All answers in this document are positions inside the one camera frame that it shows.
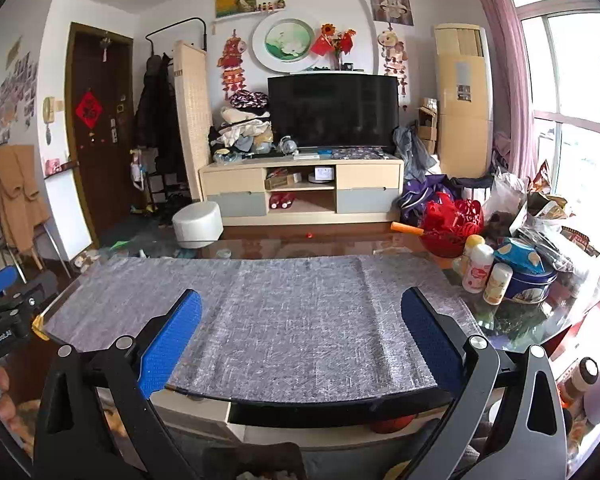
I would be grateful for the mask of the purple bag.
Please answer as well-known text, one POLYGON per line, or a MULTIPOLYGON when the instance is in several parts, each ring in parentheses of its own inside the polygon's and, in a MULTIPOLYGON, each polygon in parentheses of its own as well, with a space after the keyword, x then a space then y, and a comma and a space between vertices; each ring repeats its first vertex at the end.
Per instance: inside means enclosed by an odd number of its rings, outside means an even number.
POLYGON ((408 180, 402 195, 396 201, 401 221, 409 226, 418 226, 427 203, 437 200, 438 193, 449 195, 453 200, 462 197, 462 189, 454 179, 445 174, 428 174, 422 182, 416 179, 408 180))

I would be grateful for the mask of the orange stick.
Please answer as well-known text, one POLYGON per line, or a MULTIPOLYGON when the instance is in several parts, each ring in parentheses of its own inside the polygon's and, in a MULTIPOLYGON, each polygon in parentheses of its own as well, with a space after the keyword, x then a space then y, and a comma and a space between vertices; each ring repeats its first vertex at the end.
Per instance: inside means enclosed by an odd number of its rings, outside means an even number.
POLYGON ((422 236, 422 234, 424 234, 423 229, 418 228, 417 226, 409 226, 408 224, 404 224, 401 222, 392 222, 390 224, 390 229, 392 229, 393 232, 410 234, 414 236, 422 236))

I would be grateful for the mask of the sunflower and flags vase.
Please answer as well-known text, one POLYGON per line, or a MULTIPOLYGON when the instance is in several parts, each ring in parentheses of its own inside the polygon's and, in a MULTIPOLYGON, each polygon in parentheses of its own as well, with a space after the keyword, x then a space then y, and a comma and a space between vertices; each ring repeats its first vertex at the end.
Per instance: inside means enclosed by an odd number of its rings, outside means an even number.
POLYGON ((342 57, 353 49, 355 35, 356 31, 352 28, 338 30, 334 24, 325 23, 312 44, 311 52, 322 58, 329 54, 334 61, 334 69, 342 70, 342 57))

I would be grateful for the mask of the black coat rack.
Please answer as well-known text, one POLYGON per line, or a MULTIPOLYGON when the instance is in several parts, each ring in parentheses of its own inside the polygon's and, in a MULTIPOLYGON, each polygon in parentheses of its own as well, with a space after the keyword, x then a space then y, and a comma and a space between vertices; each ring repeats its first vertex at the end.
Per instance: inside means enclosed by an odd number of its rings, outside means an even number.
POLYGON ((133 141, 150 165, 145 174, 148 205, 162 221, 192 202, 186 181, 178 108, 171 75, 173 58, 150 44, 143 88, 133 118, 133 141))

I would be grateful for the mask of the brown wooden door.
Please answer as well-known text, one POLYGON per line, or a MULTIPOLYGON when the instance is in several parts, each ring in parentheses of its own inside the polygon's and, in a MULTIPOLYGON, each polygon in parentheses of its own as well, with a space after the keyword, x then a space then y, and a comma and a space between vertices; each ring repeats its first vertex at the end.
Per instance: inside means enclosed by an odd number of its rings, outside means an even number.
POLYGON ((133 40, 70 25, 65 97, 69 154, 84 219, 96 246, 144 204, 131 179, 133 40))

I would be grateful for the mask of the white bottle red label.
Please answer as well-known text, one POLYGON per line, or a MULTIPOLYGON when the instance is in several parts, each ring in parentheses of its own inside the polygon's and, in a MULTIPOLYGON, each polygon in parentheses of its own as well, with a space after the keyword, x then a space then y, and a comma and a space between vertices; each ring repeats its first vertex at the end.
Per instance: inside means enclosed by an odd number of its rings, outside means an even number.
POLYGON ((494 250, 486 243, 478 244, 471 249, 462 285, 466 292, 478 294, 486 287, 494 261, 494 250))

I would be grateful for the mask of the cream bottle yellow cap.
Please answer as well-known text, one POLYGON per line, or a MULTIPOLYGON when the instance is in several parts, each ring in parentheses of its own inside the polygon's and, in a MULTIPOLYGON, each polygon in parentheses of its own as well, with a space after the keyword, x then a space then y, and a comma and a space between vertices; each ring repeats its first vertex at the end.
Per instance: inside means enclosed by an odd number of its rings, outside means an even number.
POLYGON ((484 244, 486 241, 479 234, 472 234, 468 236, 465 240, 465 245, 463 249, 463 253, 454 259, 452 263, 453 270, 462 278, 467 270, 470 255, 472 250, 481 244, 484 244))

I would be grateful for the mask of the small white bottle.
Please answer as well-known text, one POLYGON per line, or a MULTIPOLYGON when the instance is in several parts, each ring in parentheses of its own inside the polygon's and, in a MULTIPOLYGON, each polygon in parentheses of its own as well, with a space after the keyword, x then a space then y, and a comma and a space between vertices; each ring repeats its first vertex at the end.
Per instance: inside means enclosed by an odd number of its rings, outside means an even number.
POLYGON ((504 299, 506 289, 514 274, 513 269, 505 263, 495 263, 483 291, 482 298, 491 306, 498 306, 504 299))

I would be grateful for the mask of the black television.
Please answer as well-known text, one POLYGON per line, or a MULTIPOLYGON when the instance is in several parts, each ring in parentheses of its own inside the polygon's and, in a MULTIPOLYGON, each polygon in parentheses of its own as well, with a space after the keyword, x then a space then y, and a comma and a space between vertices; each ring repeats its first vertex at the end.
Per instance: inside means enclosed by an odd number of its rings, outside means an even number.
POLYGON ((390 76, 312 72, 268 80, 276 141, 299 148, 392 145, 399 125, 398 82, 390 76))

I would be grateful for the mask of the pink curtain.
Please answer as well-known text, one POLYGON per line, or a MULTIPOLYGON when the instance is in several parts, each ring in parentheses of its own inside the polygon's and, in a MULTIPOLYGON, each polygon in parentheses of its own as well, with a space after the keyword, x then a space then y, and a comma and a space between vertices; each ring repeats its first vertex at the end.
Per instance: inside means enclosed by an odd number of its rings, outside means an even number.
POLYGON ((513 0, 480 0, 491 29, 510 116, 508 168, 518 177, 536 170, 530 74, 524 33, 513 0))

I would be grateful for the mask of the red fish hanging ornament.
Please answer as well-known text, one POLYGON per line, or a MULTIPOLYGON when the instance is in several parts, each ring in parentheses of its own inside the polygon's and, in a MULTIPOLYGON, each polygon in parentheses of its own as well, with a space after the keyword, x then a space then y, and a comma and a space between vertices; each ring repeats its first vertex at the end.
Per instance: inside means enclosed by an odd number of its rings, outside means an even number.
POLYGON ((246 88, 245 70, 242 68, 242 55, 247 50, 245 40, 233 30, 232 36, 225 41, 221 56, 216 63, 222 70, 222 88, 224 98, 246 88))

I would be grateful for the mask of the blue cookie tin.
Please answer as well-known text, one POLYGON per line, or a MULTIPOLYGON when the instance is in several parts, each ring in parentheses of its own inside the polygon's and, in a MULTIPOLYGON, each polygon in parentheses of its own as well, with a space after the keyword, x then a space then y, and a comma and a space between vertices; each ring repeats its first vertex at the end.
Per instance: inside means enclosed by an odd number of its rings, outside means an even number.
POLYGON ((546 266, 533 246, 515 237, 504 237, 494 252, 497 263, 509 266, 513 275, 505 298, 517 304, 539 304, 550 293, 557 271, 546 266))

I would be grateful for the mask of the round lotus wall plaque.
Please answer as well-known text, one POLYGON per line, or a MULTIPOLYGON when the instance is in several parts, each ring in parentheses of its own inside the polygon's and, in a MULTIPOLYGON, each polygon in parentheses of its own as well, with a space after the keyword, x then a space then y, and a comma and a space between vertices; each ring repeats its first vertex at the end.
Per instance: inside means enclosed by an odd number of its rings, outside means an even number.
POLYGON ((254 29, 251 50, 256 60, 278 74, 294 74, 312 68, 318 55, 312 52, 320 24, 306 12, 277 11, 254 29))

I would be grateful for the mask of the beige folded mat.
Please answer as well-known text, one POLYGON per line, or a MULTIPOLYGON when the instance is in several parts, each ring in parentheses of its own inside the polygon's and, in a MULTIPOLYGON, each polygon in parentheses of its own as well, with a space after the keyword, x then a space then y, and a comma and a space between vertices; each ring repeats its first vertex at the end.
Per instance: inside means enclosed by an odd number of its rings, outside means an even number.
POLYGON ((212 126, 207 53, 185 41, 173 48, 173 76, 178 126, 190 196, 204 200, 200 170, 210 164, 208 134, 212 126))

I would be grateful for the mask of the red plastic basket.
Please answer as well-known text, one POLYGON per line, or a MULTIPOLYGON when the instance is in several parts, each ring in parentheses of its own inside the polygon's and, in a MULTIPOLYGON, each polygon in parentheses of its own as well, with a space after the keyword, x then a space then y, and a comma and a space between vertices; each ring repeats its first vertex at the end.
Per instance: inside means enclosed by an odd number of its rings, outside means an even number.
POLYGON ((420 228, 424 247, 437 257, 456 258, 464 252, 466 240, 480 235, 484 226, 478 200, 462 200, 437 192, 426 203, 420 228))

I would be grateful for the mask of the whiteboard easel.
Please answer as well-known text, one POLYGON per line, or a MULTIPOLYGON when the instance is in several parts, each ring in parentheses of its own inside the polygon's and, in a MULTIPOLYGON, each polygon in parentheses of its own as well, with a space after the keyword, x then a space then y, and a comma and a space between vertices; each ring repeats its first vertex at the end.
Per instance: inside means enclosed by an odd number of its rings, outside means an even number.
POLYGON ((93 241, 80 203, 75 173, 75 169, 68 169, 44 180, 57 239, 68 260, 83 252, 93 241))

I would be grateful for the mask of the beige TV cabinet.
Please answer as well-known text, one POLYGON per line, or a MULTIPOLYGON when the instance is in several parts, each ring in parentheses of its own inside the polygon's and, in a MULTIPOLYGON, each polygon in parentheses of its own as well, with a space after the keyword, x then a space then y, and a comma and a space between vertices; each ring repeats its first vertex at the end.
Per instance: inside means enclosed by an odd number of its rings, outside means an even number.
POLYGON ((389 222, 399 217, 403 177, 395 157, 265 157, 199 171, 201 196, 227 226, 389 222))

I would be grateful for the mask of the brown coat on chair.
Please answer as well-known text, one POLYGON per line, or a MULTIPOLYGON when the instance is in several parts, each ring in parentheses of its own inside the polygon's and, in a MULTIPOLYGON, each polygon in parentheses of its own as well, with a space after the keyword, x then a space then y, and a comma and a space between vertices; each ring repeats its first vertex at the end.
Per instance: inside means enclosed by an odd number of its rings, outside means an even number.
POLYGON ((50 220, 35 179, 34 146, 0 146, 0 222, 7 246, 28 252, 34 245, 34 230, 50 220))

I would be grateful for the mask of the pile of clothes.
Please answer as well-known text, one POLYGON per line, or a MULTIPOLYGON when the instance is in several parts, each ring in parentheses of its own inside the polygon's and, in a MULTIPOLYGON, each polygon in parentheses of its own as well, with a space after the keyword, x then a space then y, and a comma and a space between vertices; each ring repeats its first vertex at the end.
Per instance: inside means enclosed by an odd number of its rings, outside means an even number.
POLYGON ((230 164, 275 151, 270 99, 260 91, 238 90, 221 108, 220 128, 208 135, 212 159, 230 164))

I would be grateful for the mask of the white round stool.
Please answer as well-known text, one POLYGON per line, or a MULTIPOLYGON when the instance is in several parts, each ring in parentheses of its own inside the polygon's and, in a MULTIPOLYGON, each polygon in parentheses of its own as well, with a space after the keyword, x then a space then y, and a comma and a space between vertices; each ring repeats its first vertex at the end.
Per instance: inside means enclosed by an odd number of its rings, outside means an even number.
POLYGON ((190 204, 172 217, 178 246, 185 249, 203 248, 217 242, 224 226, 220 206, 215 202, 190 204))

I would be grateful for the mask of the basketball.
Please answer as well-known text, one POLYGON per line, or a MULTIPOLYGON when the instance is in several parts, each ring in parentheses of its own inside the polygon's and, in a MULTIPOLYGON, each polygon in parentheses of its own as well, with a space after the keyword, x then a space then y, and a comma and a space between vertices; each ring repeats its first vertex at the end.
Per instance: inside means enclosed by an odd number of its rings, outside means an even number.
POLYGON ((415 415, 407 415, 398 418, 378 420, 370 423, 370 430, 375 434, 394 434, 406 428, 414 419, 415 415))

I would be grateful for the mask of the beige standing air conditioner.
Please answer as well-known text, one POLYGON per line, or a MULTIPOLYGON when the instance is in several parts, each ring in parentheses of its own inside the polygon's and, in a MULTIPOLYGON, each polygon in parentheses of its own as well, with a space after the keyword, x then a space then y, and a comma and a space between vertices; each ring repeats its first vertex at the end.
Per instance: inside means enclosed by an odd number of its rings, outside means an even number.
POLYGON ((434 28, 434 41, 441 170, 453 178, 480 178, 489 170, 493 134, 486 30, 471 24, 440 24, 434 28))

